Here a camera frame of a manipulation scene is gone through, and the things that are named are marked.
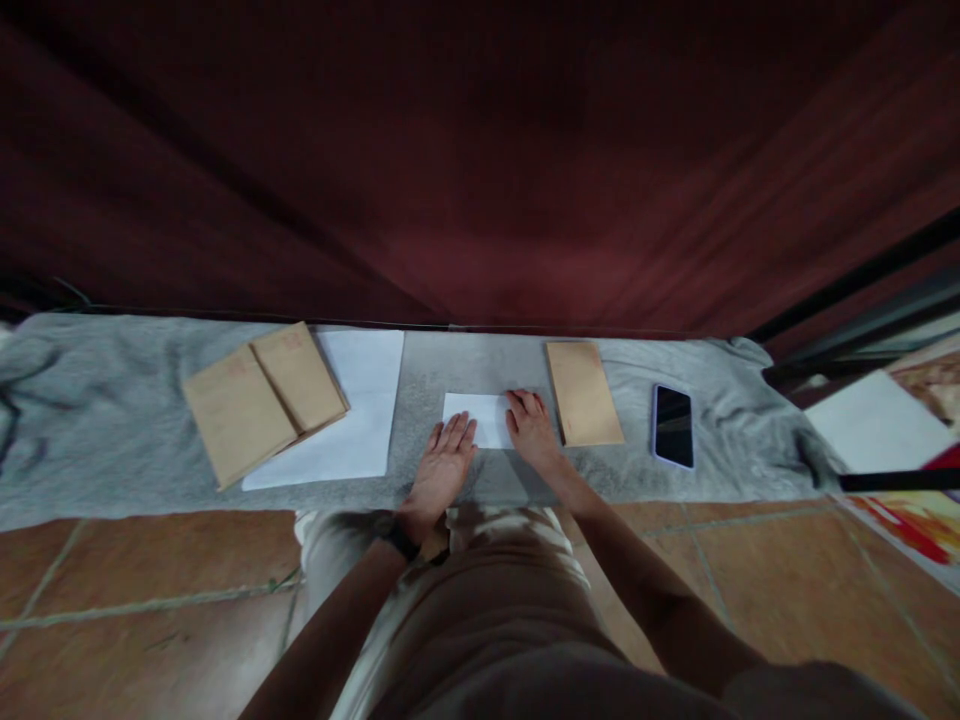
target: person's right hand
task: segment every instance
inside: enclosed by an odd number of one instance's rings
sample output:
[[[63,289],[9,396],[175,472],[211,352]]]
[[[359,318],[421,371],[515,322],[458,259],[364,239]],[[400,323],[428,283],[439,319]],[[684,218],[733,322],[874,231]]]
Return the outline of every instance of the person's right hand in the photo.
[[[547,408],[536,393],[508,390],[507,429],[520,457],[541,475],[563,460],[560,445],[550,425]]]

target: smartphone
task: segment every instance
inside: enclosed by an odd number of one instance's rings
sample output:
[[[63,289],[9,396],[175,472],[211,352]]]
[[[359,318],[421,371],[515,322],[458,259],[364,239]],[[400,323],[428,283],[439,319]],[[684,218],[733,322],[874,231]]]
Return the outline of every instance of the smartphone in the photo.
[[[653,454],[664,462],[693,470],[693,414],[690,396],[653,388]]]

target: terracotta tile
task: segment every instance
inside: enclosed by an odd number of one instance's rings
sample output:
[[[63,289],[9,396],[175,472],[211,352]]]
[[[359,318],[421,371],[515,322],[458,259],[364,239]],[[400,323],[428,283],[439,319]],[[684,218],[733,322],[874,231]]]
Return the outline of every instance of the terracotta tile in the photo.
[[[700,556],[692,537],[686,533],[678,533],[648,539],[645,542],[656,550],[697,591],[700,597],[714,610],[717,609],[717,598],[700,563]],[[574,555],[583,566],[592,587],[591,595],[594,604],[617,647],[637,667],[662,674],[663,668],[653,648],[650,647],[646,636],[634,622],[626,607],[620,602],[620,598],[603,574],[590,548],[586,545],[575,547]]]
[[[646,502],[626,503],[613,505],[614,511],[638,535],[652,530],[662,530],[669,527],[679,527],[686,524],[683,508],[680,503]],[[585,540],[576,521],[564,507],[554,508],[560,526],[574,545],[583,545]]]
[[[830,503],[830,499],[826,497],[817,500],[772,503],[687,503],[687,517],[690,518],[690,524],[692,525],[719,520],[735,520],[754,515],[789,512],[790,510],[803,508],[828,507]]]
[[[891,592],[941,663],[960,680],[960,597],[847,512],[843,523],[867,550]]]
[[[299,563],[292,512],[97,521],[81,531],[34,614],[255,587]]]
[[[834,660],[933,717],[960,710],[834,513],[697,531],[734,627],[774,662]]]
[[[0,533],[0,619],[20,616],[76,524],[55,520]]]
[[[290,593],[24,630],[0,718],[236,718],[273,667]]]

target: white paper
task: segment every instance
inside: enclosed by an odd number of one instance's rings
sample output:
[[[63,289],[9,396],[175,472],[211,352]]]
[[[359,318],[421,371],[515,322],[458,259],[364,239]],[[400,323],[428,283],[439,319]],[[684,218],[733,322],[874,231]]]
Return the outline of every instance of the white paper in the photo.
[[[400,383],[403,332],[314,333],[350,410],[346,417],[270,458],[243,479],[244,490],[319,480],[382,477],[387,472]]]
[[[820,401],[806,415],[855,473],[916,470],[957,442],[882,370]]]
[[[443,422],[446,423],[458,412],[467,411],[470,419],[477,421],[477,434],[473,442],[482,448],[513,448],[507,430],[506,415],[510,403],[503,395],[460,395],[447,393],[443,399]]]

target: gray cloth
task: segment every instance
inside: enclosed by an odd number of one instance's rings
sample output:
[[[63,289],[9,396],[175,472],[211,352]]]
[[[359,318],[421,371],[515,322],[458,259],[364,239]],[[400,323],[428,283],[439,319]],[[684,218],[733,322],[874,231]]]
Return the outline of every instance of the gray cloth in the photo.
[[[408,331],[385,477],[217,492],[180,385],[277,327],[56,314],[23,323],[0,349],[0,530],[60,517],[395,507],[446,392],[525,387],[556,408],[546,338]],[[763,381],[770,358],[755,343],[596,342],[627,444],[567,454],[606,500],[796,500],[835,490],[823,441]],[[695,472],[650,453],[657,382],[693,397]],[[515,452],[499,450],[477,454],[461,500],[556,502]]]

